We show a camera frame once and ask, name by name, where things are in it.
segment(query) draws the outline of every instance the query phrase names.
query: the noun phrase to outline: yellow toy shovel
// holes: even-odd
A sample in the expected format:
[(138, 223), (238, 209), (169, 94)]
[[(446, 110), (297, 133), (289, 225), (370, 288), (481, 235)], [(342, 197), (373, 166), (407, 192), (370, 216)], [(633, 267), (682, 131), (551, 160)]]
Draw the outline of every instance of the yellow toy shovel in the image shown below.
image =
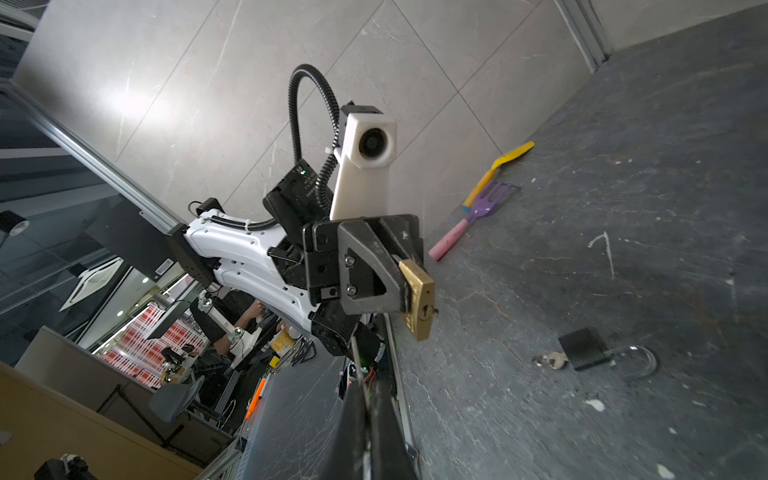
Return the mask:
[(525, 152), (531, 150), (533, 146), (536, 145), (532, 141), (529, 141), (527, 144), (521, 145), (520, 147), (515, 148), (513, 151), (509, 152), (506, 155), (502, 155), (501, 157), (497, 158), (495, 162), (493, 162), (493, 165), (491, 166), (491, 170), (488, 170), (485, 172), (485, 175), (483, 175), (482, 179), (478, 182), (478, 184), (475, 186), (475, 189), (472, 190), (472, 192), (469, 194), (469, 197), (467, 197), (467, 200), (464, 201), (464, 205), (462, 208), (464, 208), (465, 211), (469, 212), (469, 208), (472, 206), (472, 202), (475, 201), (475, 197), (482, 192), (482, 189), (485, 188), (486, 185), (488, 185), (491, 180), (493, 180), (493, 176), (496, 174), (496, 169), (502, 166), (503, 164), (513, 161), (515, 158), (520, 157)]

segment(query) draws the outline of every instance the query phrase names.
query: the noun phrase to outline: metal frame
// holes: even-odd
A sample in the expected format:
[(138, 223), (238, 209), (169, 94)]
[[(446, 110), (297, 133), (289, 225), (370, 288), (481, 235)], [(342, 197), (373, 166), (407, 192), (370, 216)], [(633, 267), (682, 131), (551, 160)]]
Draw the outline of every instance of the metal frame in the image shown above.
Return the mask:
[(6, 37), (16, 38), (17, 40), (22, 41), (31, 41), (32, 34), (34, 34), (32, 30), (17, 27), (16, 25), (0, 20), (0, 35), (5, 35)]
[(589, 71), (595, 73), (614, 50), (592, 5), (589, 0), (554, 0), (554, 4), (563, 15)]
[[(402, 426), (402, 439), (407, 444), (414, 446), (413, 438), (413, 425), (411, 424), (411, 412), (408, 409), (408, 399), (406, 398), (406, 389), (402, 381), (402, 374), (400, 373), (400, 365), (397, 360), (397, 350), (395, 348), (395, 333), (392, 331), (392, 320), (389, 318), (388, 313), (384, 313), (384, 322), (386, 324), (386, 335), (389, 341), (389, 358), (392, 359), (392, 371), (395, 374), (395, 384), (397, 386), (397, 406), (400, 417), (400, 425)], [(414, 469), (417, 476), (421, 478), (421, 464), (419, 462), (419, 456), (416, 455), (414, 461)]]
[(160, 232), (166, 233), (177, 223), (185, 223), (159, 200), (118, 170), (113, 162), (102, 157), (97, 151), (91, 149), (87, 142), (47, 115), (25, 92), (8, 81), (2, 81), (0, 94), (16, 106), (43, 134), (136, 205), (141, 210), (142, 216)]

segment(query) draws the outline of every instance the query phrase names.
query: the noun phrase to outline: orange marker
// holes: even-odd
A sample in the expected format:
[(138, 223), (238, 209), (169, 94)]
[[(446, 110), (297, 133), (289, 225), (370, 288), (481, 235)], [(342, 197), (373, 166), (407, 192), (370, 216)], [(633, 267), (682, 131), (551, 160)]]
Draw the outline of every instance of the orange marker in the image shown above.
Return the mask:
[(253, 411), (256, 409), (256, 404), (259, 402), (259, 399), (261, 398), (261, 392), (264, 390), (264, 386), (266, 385), (266, 379), (261, 379), (261, 382), (259, 382), (259, 388), (256, 389), (256, 393), (253, 394), (253, 398), (250, 400), (250, 404), (248, 405), (248, 411), (245, 414), (246, 421), (250, 417), (250, 414), (253, 413)]

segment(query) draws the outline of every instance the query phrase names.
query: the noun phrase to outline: wire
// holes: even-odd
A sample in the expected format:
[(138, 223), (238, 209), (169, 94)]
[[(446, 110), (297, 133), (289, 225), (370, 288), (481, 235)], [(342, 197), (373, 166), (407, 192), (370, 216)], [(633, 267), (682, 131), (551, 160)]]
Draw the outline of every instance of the wire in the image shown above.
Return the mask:
[(192, 215), (194, 215), (195, 217), (199, 217), (200, 215), (198, 215), (198, 214), (197, 214), (197, 212), (193, 212), (193, 211), (192, 211), (192, 209), (191, 209), (191, 207), (192, 207), (192, 204), (200, 204), (200, 205), (202, 205), (202, 204), (203, 204), (203, 202), (201, 202), (201, 201), (198, 201), (198, 200), (192, 200), (190, 203), (188, 203), (188, 204), (187, 204), (187, 211), (188, 211), (189, 213), (191, 213)]
[(373, 377), (371, 377), (371, 381), (368, 382), (368, 393), (371, 393), (371, 388), (373, 387), (373, 381), (376, 380), (376, 371), (373, 370)]
[(264, 222), (249, 223), (247, 226), (243, 222), (230, 220), (228, 218), (217, 217), (216, 215), (213, 215), (210, 218), (210, 221), (214, 223), (218, 223), (219, 225), (224, 225), (225, 227), (237, 228), (238, 230), (247, 230), (249, 232), (266, 230), (267, 228), (272, 228), (275, 225), (277, 225), (277, 220), (275, 220), (274, 218), (270, 218), (269, 220), (265, 220)]
[(326, 192), (328, 180), (331, 178), (333, 170), (339, 163), (333, 154), (333, 149), (339, 146), (339, 104), (336, 102), (336, 96), (323, 74), (312, 65), (302, 64), (293, 70), (288, 84), (288, 120), (290, 123), (291, 141), (293, 142), (293, 160), (299, 163), (301, 157), (301, 137), (299, 135), (299, 112), (298, 97), (299, 84), (303, 78), (309, 78), (317, 86), (317, 91), (323, 97), (323, 101), (328, 109), (328, 115), (333, 126), (333, 142), (331, 143), (331, 153), (328, 155), (323, 167), (317, 174), (315, 180), (315, 200), (324, 209), (330, 210), (331, 202)]

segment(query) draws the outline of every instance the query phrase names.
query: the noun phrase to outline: wooden panel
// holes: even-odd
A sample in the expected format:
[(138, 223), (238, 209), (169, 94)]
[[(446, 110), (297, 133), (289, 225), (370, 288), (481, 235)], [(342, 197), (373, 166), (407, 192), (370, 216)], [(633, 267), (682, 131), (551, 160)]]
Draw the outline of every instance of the wooden panel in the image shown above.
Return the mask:
[(0, 447), (3, 478), (32, 478), (43, 462), (82, 456), (96, 478), (188, 480), (200, 469), (0, 362)]

